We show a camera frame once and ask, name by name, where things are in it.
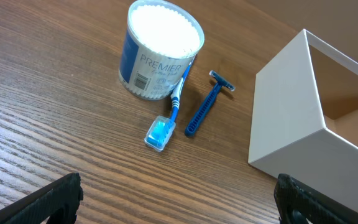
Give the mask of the blue disposable razor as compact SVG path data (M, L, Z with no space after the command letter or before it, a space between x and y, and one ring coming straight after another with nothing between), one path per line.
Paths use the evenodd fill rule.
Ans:
M214 105L217 95L221 91L222 87L226 87L230 91L234 91L236 89L232 83L228 82L223 76L214 70L211 70L209 75L216 80L216 84L204 99L191 121L188 123L188 126L185 129L185 136L187 137L193 137L196 134L200 124L203 122L211 107Z

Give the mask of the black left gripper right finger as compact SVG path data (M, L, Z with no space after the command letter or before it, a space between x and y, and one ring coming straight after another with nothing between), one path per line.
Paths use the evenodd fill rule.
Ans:
M358 224L358 213L288 174L279 174L274 199L280 224Z

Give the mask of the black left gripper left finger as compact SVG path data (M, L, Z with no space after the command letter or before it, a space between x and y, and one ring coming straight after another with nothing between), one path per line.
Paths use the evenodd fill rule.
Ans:
M1 209L0 224L74 224L82 200L80 175L70 173Z

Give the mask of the cotton swab tub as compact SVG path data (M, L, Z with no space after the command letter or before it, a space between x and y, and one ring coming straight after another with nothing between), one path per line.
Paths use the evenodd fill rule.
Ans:
M119 79L139 98L165 98L203 44L199 22L184 9L168 1L135 1L127 14Z

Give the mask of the blue white toothbrush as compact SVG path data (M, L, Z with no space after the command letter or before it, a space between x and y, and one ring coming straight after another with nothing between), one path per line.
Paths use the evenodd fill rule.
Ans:
M195 57L187 66L185 72L183 73L182 77L180 78L179 82L176 84L170 95L172 103L172 112L170 117L167 118L164 116L157 116L144 138L145 144L148 147L155 149L157 152L161 152L164 150L165 146L169 142L170 137L174 132L176 126L175 121L177 119L178 111L180 108L181 91L183 89L186 78L190 72L194 60Z

